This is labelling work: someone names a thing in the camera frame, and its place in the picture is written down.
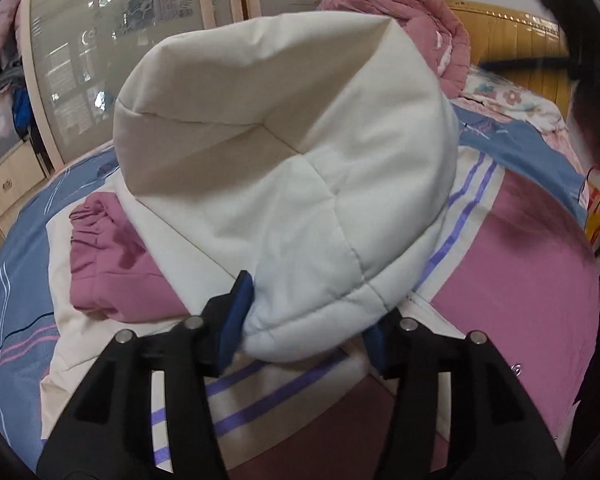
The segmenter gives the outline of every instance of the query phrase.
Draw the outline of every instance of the bed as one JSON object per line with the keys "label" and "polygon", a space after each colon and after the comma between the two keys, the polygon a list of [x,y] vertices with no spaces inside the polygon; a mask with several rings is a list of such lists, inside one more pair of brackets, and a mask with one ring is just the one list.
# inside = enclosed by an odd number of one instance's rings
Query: bed
{"label": "bed", "polygon": [[[463,19],[473,20],[468,29],[474,44],[481,34],[500,38],[519,23],[509,19],[519,15],[511,9],[505,15],[484,7],[474,12],[478,7],[462,2],[451,7],[471,14]],[[494,26],[499,20],[507,24]],[[534,28],[534,20],[528,25],[532,35],[554,30]],[[542,83],[541,93],[550,99],[477,68],[470,83],[453,101],[461,146],[448,215],[425,272],[399,308],[449,336],[488,333],[560,440],[568,433],[598,328],[598,272],[583,233],[584,172],[560,122],[560,83],[556,91],[553,83]],[[32,469],[48,436],[43,419],[50,411],[57,416],[67,394],[61,382],[48,380],[60,337],[50,282],[54,290],[68,287],[57,272],[62,259],[50,266],[49,240],[67,229],[69,213],[89,193],[111,190],[118,173],[111,146],[69,165],[22,209],[0,251],[0,432]],[[65,371],[83,374],[89,365],[66,364]],[[154,456],[158,467],[169,470],[160,380],[155,373]],[[372,477],[394,387],[370,373],[353,341],[289,365],[239,354],[206,390],[233,480],[277,478],[280,472],[289,479],[327,479]],[[450,401],[441,391],[434,467],[444,464],[449,431]]]}

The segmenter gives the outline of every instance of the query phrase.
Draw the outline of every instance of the metal pin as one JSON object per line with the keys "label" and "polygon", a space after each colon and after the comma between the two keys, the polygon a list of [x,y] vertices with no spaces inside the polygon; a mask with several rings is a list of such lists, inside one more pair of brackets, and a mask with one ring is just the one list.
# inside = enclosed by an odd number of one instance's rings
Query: metal pin
{"label": "metal pin", "polygon": [[418,327],[418,322],[413,317],[405,317],[400,322],[400,328],[405,332],[413,332]]}
{"label": "metal pin", "polygon": [[116,341],[120,344],[128,343],[135,335],[133,330],[125,328],[116,333]]}
{"label": "metal pin", "polygon": [[202,328],[204,323],[205,321],[200,316],[191,316],[184,320],[184,326],[189,330],[197,330]]}
{"label": "metal pin", "polygon": [[469,334],[469,338],[477,345],[483,345],[489,339],[484,332],[480,332],[479,330],[474,330],[471,332],[471,334]]}

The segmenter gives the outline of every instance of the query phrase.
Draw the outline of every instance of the wooden headboard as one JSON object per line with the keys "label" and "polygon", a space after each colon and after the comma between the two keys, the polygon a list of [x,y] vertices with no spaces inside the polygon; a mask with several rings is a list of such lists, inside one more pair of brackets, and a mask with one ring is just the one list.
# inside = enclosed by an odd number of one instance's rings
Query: wooden headboard
{"label": "wooden headboard", "polygon": [[[471,62],[525,57],[567,56],[566,37],[557,23],[528,12],[465,0],[446,0],[471,37]],[[566,71],[520,70],[501,76],[558,105],[566,117],[571,81]]]}

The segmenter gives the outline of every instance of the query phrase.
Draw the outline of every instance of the bedsheet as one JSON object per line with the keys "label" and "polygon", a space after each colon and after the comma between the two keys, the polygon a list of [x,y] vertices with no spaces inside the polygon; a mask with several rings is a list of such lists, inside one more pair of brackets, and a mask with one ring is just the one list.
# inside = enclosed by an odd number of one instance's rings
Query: bedsheet
{"label": "bedsheet", "polygon": [[[557,435],[595,344],[595,261],[574,214],[488,149],[460,147],[442,236],[400,309],[449,336],[489,333]],[[0,432],[32,468],[43,447],[39,383],[59,336],[45,227],[64,215],[68,222],[87,194],[107,188],[116,168],[112,150],[66,168],[23,209],[0,253]],[[443,386],[438,431],[445,435]],[[230,477],[371,478],[393,387],[372,378],[351,345],[289,365],[238,355],[227,375],[207,385]],[[168,469],[159,391],[152,399],[155,461]],[[303,459],[309,454],[315,460]]]}

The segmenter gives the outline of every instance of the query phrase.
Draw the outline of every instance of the pink stripe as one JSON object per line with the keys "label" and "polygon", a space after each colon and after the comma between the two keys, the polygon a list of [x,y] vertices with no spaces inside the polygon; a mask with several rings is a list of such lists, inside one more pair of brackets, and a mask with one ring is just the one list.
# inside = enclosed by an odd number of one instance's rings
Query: pink stripe
{"label": "pink stripe", "polygon": [[50,328],[55,328],[55,327],[56,327],[55,325],[49,325],[49,326],[43,326],[42,328],[37,329],[33,334],[31,334],[25,340],[20,341],[19,343],[16,343],[11,346],[7,346],[7,348],[3,348],[2,351],[0,352],[0,356],[3,356],[7,352],[11,352],[11,351],[15,350],[16,348],[20,348],[21,346],[26,345],[29,341],[31,341],[40,332],[44,332],[45,330],[49,330]]}
{"label": "pink stripe", "polygon": [[2,365],[7,364],[13,360],[16,360],[19,357],[22,357],[24,354],[26,354],[29,350],[31,350],[37,344],[43,343],[45,341],[57,341],[58,339],[60,339],[59,335],[42,336],[40,339],[36,339],[35,341],[32,341],[32,343],[29,344],[29,346],[27,346],[22,352],[14,354],[12,356],[9,356],[6,359],[4,359],[3,361],[0,361],[0,368],[2,367]]}

